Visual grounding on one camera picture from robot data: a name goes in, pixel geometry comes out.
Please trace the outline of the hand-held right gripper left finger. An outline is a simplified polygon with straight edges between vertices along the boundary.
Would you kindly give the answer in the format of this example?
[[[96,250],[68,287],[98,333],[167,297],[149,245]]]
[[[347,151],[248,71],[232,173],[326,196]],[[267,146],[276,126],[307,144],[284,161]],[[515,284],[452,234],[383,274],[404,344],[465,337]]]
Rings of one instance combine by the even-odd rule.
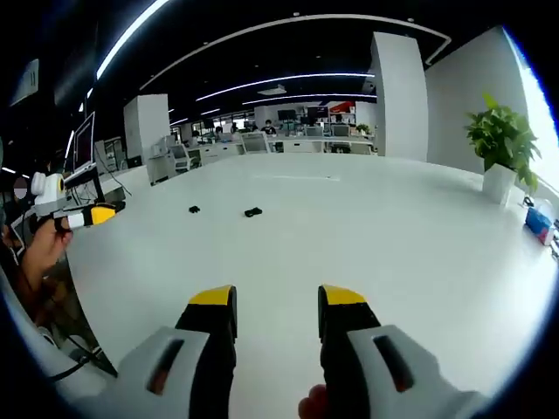
[[[117,377],[77,409],[83,418],[226,418],[237,337],[235,286],[200,292],[175,326],[130,351]]]

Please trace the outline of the person's right hand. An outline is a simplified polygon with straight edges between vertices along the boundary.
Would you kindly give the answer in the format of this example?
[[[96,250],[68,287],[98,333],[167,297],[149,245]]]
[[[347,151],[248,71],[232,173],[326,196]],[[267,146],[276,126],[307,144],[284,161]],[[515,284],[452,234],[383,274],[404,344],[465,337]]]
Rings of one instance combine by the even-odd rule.
[[[331,417],[328,390],[325,384],[317,384],[309,389],[306,397],[298,404],[300,419],[328,419]]]

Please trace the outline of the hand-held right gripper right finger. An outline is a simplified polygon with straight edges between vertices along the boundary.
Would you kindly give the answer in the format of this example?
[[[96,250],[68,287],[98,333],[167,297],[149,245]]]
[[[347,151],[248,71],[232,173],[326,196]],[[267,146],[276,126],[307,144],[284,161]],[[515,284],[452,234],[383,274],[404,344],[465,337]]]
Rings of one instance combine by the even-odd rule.
[[[483,418],[487,399],[454,387],[437,358],[359,293],[318,289],[321,367],[331,418]]]

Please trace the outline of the person's left hand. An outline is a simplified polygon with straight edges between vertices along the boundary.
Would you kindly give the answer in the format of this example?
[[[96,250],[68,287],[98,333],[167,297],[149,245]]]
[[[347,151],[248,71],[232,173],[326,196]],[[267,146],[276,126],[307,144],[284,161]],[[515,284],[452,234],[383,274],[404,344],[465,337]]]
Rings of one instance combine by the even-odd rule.
[[[36,231],[22,262],[22,271],[30,288],[36,292],[45,273],[52,268],[72,240],[71,231],[58,231],[55,221],[47,219]]]

